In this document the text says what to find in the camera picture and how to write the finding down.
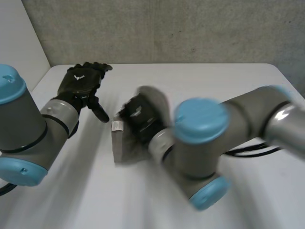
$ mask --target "white tabletop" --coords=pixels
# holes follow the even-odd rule
[[[56,95],[70,66],[51,68],[34,89],[39,108]],[[140,85],[165,92],[173,110],[190,97],[224,101],[270,84],[282,85],[304,104],[268,64],[114,64],[97,95],[112,118]],[[115,166],[110,126],[83,109],[78,132],[43,182],[0,197],[0,229],[305,227],[305,164],[287,152],[253,159],[222,156],[219,171],[231,180],[232,188],[215,205],[198,212],[153,161]]]

